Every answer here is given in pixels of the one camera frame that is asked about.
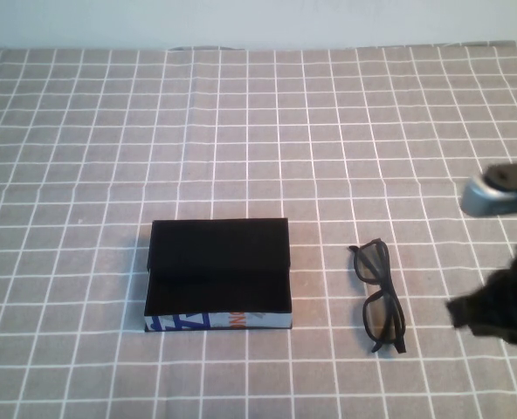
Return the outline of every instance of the gray tablecloth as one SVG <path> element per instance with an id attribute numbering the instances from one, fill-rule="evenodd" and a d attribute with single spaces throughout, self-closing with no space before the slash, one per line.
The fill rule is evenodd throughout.
<path id="1" fill-rule="evenodd" d="M 517 47 L 0 52 L 0 418 L 517 418 L 517 347 L 444 302 L 517 216 Z M 292 331 L 144 333 L 153 219 L 286 216 Z M 371 354 L 347 245 L 380 237 L 408 353 Z"/>

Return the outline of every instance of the black case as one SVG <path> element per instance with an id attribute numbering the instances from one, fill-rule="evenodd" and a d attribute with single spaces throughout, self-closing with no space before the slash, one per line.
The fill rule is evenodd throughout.
<path id="1" fill-rule="evenodd" d="M 286 218 L 154 221 L 147 330 L 291 327 L 289 268 Z"/>

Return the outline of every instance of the black glasses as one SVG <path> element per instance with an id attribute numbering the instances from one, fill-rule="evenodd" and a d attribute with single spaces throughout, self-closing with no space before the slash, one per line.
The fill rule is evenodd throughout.
<path id="1" fill-rule="evenodd" d="M 349 246 L 349 249 L 354 252 L 357 277 L 366 284 L 381 288 L 363 303 L 363 325 L 367 335 L 375 342 L 371 352 L 377 352 L 384 344 L 392 344 L 399 354 L 405 353 L 406 322 L 390 278 L 389 248 L 383 240 L 377 238 L 362 247 Z M 381 303 L 382 309 L 375 309 Z M 383 327 L 377 326 L 381 324 L 377 321 L 377 314 L 380 313 L 384 313 Z"/>

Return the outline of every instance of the white wall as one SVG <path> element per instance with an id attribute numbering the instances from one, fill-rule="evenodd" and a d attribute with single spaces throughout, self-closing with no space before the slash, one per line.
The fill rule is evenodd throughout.
<path id="1" fill-rule="evenodd" d="M 517 0 L 0 0 L 0 47 L 327 48 L 517 39 Z"/>

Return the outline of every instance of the eyeglass frame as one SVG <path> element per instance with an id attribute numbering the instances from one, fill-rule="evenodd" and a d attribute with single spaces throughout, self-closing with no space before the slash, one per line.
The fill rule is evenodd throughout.
<path id="1" fill-rule="evenodd" d="M 381 265 L 384 269 L 383 275 L 379 274 L 379 271 L 373 266 L 373 264 L 369 260 L 369 257 L 365 256 L 363 253 L 363 250 L 369 248 L 372 245 L 375 246 L 377 256 L 381 259 Z M 363 246 L 358 247 L 351 245 L 348 247 L 348 249 L 354 253 L 354 269 L 357 277 L 366 284 L 377 285 L 381 288 L 379 291 L 367 297 L 367 299 L 363 303 L 362 314 L 365 332 L 367 333 L 369 338 L 376 343 L 373 349 L 371 349 L 371 353 L 377 352 L 379 349 L 381 349 L 381 347 L 383 347 L 383 345 L 392 344 L 394 345 L 395 349 L 399 354 L 404 354 L 406 352 L 406 346 L 404 344 L 404 335 L 406 333 L 406 321 L 404 317 L 403 308 L 400 305 L 400 300 L 398 299 L 395 287 L 392 284 L 392 277 L 390 276 L 389 247 L 383 240 L 381 240 L 380 238 L 376 238 L 374 240 L 371 240 L 369 243 L 364 244 Z M 361 262 L 365 265 L 365 267 L 371 271 L 374 278 L 365 278 L 361 274 L 358 266 L 359 258 L 361 258 Z M 383 329 L 381 331 L 381 337 L 376 337 L 371 332 L 368 324 L 367 309 L 370 303 L 377 301 L 380 298 L 383 298 L 387 315 L 385 317 Z M 386 337 L 386 335 L 389 333 L 391 320 L 393 320 L 395 327 L 395 337 L 392 339 Z"/>

